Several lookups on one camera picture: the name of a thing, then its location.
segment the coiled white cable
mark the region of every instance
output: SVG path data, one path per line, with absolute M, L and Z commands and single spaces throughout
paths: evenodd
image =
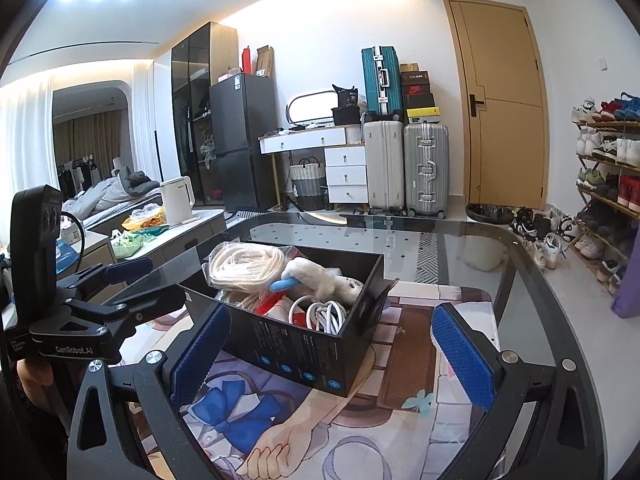
M 346 309 L 337 301 L 322 303 L 313 296 L 302 296 L 293 302 L 289 309 L 289 323 L 293 324 L 293 315 L 297 306 L 303 301 L 313 301 L 306 310 L 306 327 L 318 332 L 337 335 L 347 317 Z
M 209 255 L 210 286 L 225 290 L 262 292 L 280 279 L 286 265 L 279 248 L 238 242 L 224 242 Z

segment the ceiling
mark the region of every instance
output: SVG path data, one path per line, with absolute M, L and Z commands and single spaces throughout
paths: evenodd
M 71 86 L 53 92 L 54 123 L 128 108 L 124 92 L 109 82 Z
M 49 0 L 20 42 L 2 84 L 79 62 L 153 59 L 206 21 L 257 1 Z

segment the white kettle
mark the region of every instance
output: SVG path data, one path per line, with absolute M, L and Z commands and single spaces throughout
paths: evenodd
M 191 179 L 188 176 L 172 178 L 160 184 L 162 205 L 169 225 L 178 225 L 193 218 L 191 207 L 196 203 Z

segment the wooden door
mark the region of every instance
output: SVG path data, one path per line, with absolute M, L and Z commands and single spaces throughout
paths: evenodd
M 466 86 L 468 200 L 543 207 L 546 98 L 525 11 L 493 2 L 449 4 Z

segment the blue bow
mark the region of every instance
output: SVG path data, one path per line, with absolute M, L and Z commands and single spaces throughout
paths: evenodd
M 223 381 L 222 390 L 213 388 L 191 406 L 191 412 L 202 422 L 224 435 L 233 447 L 247 454 L 261 434 L 271 427 L 271 417 L 280 412 L 275 397 L 265 396 L 250 412 L 233 422 L 229 415 L 244 394 L 244 381 Z

